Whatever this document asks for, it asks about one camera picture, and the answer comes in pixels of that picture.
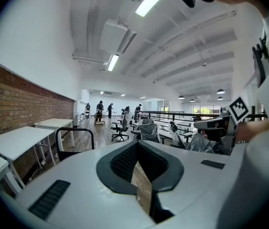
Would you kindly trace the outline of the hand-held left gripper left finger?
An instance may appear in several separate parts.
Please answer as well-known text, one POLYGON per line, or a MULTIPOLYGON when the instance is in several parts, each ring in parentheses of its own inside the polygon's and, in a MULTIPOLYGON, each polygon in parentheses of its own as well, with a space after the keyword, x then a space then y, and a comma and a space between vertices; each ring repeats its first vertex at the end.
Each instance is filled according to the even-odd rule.
POLYGON ((98 178, 96 164, 124 146, 116 143, 73 155, 30 182, 16 197, 29 208, 56 180, 70 182, 47 222, 63 229, 147 229, 155 225, 134 195, 114 193, 98 178))

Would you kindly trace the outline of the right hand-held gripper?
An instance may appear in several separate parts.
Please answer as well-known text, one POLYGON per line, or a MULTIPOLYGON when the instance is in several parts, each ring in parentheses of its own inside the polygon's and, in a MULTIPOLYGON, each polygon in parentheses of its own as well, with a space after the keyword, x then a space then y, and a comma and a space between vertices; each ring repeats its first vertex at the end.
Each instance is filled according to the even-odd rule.
POLYGON ((224 119, 226 135, 221 138, 221 143, 224 149, 231 153, 235 145, 235 130, 237 125, 244 121, 247 116, 248 106, 244 99, 239 95, 228 105, 221 108, 220 117, 196 121, 194 122, 194 127, 202 130, 223 128, 224 119))

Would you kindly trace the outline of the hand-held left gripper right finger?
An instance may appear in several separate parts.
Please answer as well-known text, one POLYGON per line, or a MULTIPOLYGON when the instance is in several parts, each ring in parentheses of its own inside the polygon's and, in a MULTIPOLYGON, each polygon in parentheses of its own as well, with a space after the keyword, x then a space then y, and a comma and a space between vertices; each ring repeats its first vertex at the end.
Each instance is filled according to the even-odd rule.
POLYGON ((178 184, 159 192, 163 209, 173 216, 155 223, 149 216, 137 218, 136 229, 218 229, 219 215, 239 172, 239 150, 230 156, 182 150, 150 141, 139 141, 176 157, 184 167, 178 184))

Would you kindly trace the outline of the black platform trolley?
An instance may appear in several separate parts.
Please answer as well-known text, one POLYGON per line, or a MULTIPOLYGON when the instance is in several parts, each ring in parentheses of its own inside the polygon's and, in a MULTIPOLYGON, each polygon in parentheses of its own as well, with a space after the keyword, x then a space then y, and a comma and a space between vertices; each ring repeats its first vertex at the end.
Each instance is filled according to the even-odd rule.
POLYGON ((95 150, 94 148, 94 135, 90 129, 87 128, 74 128, 74 127, 61 127, 56 131, 55 134, 55 143, 57 147, 57 153, 58 153, 58 159, 59 161, 63 161, 75 154, 79 154, 79 152, 69 152, 69 151, 63 151, 62 146, 60 146, 59 141, 61 138, 59 137, 59 134, 61 131, 84 131, 84 132, 89 132, 91 136, 91 145, 92 145, 92 150, 95 150))

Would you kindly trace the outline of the person's right forearm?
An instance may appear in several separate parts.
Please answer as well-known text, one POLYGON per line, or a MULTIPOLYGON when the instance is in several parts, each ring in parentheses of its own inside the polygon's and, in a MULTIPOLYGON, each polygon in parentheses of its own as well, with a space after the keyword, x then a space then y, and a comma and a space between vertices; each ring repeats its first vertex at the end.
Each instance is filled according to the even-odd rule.
POLYGON ((235 130, 235 141, 249 142, 256 135, 269 130, 269 119, 261 121, 240 122, 235 130))

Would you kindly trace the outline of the plastic-wrapped black office chair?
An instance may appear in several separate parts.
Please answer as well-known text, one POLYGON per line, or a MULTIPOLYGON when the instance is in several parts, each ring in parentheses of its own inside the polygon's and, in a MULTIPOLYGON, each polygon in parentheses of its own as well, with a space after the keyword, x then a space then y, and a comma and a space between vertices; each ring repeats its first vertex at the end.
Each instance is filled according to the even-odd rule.
POLYGON ((223 129, 205 130, 208 139, 201 134, 202 129, 198 129, 197 133, 192 136, 190 141, 190 151, 211 153, 229 156, 230 150, 223 147, 221 137, 225 136, 226 131, 223 129))
POLYGON ((158 125, 154 123, 153 119, 141 119, 138 126, 131 131, 137 140, 152 141, 160 143, 160 137, 158 134, 158 125))
POLYGON ((190 150, 190 143, 189 143, 189 137, 187 136, 186 138, 181 138, 179 133, 177 132, 178 128, 175 124, 174 121, 169 122, 169 133, 171 134, 171 138, 173 141, 173 144, 171 146, 180 148, 180 149, 185 149, 185 150, 190 150))

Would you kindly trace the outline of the black metal railing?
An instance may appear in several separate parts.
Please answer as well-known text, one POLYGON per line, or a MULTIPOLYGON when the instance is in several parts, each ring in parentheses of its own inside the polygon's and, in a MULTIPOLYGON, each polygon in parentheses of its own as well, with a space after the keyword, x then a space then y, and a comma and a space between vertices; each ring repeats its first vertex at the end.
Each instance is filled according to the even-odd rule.
POLYGON ((135 120, 133 123, 139 123, 143 119, 153 119, 157 122, 161 128, 168 125, 170 121, 174 121, 177 126, 185 128, 193 128, 193 123, 196 117, 200 117, 202 120, 208 120, 211 118, 219 117, 219 114, 189 114, 184 112, 164 112, 164 111, 135 111, 135 120))

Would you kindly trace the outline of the white ceiling air conditioner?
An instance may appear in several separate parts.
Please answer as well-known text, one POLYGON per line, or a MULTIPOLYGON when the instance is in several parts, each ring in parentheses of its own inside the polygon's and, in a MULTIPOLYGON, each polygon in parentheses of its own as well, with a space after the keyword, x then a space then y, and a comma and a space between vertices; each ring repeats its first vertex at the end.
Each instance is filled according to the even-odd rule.
POLYGON ((111 54, 123 54, 138 35, 136 31, 118 21, 108 19, 100 39, 100 50, 111 54))

